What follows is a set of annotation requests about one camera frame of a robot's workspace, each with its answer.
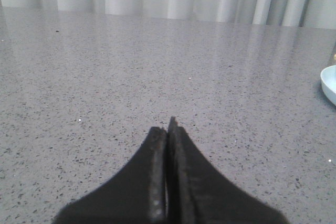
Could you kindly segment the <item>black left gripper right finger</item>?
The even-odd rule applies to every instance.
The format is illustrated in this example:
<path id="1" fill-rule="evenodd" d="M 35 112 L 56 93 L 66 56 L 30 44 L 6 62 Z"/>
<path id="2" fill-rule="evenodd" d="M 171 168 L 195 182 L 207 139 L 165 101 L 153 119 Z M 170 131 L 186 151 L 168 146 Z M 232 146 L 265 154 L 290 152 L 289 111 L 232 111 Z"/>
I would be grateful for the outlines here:
<path id="1" fill-rule="evenodd" d="M 168 126 L 167 196 L 169 223 L 288 223 L 223 176 L 174 117 Z"/>

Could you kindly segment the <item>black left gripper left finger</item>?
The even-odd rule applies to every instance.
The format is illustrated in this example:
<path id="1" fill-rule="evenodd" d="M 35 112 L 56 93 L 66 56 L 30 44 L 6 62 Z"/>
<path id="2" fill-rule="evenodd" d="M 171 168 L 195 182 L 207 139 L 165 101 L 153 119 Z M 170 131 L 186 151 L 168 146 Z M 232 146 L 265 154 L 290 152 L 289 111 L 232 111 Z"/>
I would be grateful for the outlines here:
<path id="1" fill-rule="evenodd" d="M 166 223 L 167 133 L 149 130 L 127 164 L 105 184 L 63 208 L 55 223 Z"/>

